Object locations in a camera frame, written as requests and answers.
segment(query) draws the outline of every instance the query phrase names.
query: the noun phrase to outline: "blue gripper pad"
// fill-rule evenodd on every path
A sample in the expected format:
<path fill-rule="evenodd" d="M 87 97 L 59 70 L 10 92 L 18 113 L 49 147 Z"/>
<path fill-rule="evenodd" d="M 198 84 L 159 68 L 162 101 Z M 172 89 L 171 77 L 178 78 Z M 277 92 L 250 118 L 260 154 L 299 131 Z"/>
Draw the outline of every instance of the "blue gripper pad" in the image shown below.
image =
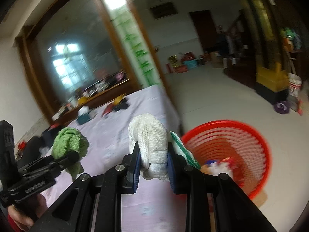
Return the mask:
<path fill-rule="evenodd" d="M 175 169 L 174 169 L 171 154 L 169 152 L 167 154 L 167 172 L 168 172 L 168 177 L 170 178 L 171 189 L 174 191 L 175 190 L 175 186 L 174 186 Z"/>
<path fill-rule="evenodd" d="M 133 181 L 133 189 L 134 193 L 136 193 L 137 187 L 138 187 L 138 182 L 139 182 L 139 175 L 141 171 L 141 153 L 140 151 L 138 152 L 136 164 L 135 164 L 135 169 L 134 169 L 134 181 Z"/>

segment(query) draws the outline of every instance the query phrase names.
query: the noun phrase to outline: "green cloth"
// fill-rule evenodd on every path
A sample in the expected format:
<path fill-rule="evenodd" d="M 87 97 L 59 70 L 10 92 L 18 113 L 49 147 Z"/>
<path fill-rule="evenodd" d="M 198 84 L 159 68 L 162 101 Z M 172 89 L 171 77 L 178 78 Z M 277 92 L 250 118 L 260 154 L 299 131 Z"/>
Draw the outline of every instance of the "green cloth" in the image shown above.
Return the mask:
<path fill-rule="evenodd" d="M 79 130 L 72 127 L 63 128 L 57 135 L 54 141 L 52 156 L 54 159 L 67 154 L 69 151 L 76 151 L 79 154 L 79 160 L 86 156 L 89 142 Z M 84 172 L 80 162 L 68 167 L 66 171 L 72 176 L 72 180 L 75 181 L 76 176 Z"/>

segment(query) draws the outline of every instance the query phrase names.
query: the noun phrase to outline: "brown door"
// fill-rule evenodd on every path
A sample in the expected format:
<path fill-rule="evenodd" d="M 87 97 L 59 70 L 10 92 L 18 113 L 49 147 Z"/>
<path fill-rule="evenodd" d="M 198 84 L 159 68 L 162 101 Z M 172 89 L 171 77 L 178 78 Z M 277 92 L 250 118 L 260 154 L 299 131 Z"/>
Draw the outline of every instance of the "brown door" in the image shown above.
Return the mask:
<path fill-rule="evenodd" d="M 209 10 L 189 13 L 197 31 L 203 50 L 214 47 L 217 31 Z"/>

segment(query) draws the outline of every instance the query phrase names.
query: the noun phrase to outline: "glass panel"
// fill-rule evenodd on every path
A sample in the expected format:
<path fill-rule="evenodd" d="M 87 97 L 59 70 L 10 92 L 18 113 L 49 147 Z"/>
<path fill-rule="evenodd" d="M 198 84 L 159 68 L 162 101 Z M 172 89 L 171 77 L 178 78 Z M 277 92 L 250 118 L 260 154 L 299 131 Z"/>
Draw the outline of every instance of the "glass panel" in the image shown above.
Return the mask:
<path fill-rule="evenodd" d="M 93 0 L 67 2 L 45 24 L 36 41 L 62 103 L 77 89 L 84 90 L 122 69 Z"/>
<path fill-rule="evenodd" d="M 162 84 L 154 60 L 126 0 L 102 0 L 142 87 Z"/>

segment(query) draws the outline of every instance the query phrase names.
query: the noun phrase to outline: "white floor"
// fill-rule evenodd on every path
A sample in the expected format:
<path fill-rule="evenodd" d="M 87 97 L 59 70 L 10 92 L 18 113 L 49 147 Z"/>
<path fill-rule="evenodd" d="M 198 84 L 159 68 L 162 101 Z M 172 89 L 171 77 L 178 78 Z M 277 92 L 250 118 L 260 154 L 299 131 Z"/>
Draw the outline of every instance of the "white floor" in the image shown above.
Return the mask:
<path fill-rule="evenodd" d="M 309 115 L 278 114 L 253 89 L 210 64 L 166 77 L 185 132 L 208 121 L 233 119 L 266 138 L 272 169 L 254 202 L 278 232 L 289 231 L 309 199 Z"/>

